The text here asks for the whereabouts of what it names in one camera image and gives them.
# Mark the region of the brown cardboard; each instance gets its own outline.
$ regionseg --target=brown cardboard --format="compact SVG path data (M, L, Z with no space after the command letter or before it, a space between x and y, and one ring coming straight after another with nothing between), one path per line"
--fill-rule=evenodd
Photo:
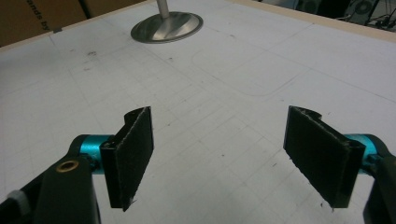
M83 0L82 2L92 18L143 1L145 0Z
M0 47L84 21L78 0L0 0Z

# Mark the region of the metal stand base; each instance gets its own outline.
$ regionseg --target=metal stand base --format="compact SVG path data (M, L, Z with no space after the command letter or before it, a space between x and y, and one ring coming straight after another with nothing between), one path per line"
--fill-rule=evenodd
M157 14L139 22L132 29L131 36L142 43L167 43L195 34L203 24L198 15L169 12L169 17L165 19Z

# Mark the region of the white tabletop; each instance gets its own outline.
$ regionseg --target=white tabletop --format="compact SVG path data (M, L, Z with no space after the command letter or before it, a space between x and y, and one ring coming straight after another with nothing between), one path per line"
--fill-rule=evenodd
M155 150L136 202L111 209L94 177L103 223L362 223L373 179L360 175L349 208L333 211L282 148L288 107L396 154L395 42L250 1L168 3L203 17L202 30L133 41L132 27L158 13L149 2L1 50L0 199L77 135L116 133L150 105Z

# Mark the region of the black foam pad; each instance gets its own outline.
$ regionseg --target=black foam pad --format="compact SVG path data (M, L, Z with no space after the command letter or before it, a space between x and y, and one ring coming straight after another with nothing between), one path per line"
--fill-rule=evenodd
M345 208L361 167L365 145L349 140L315 111L290 106L283 148L333 208Z
M110 204L126 211L151 158L154 141L150 107L125 115L125 125L101 146Z

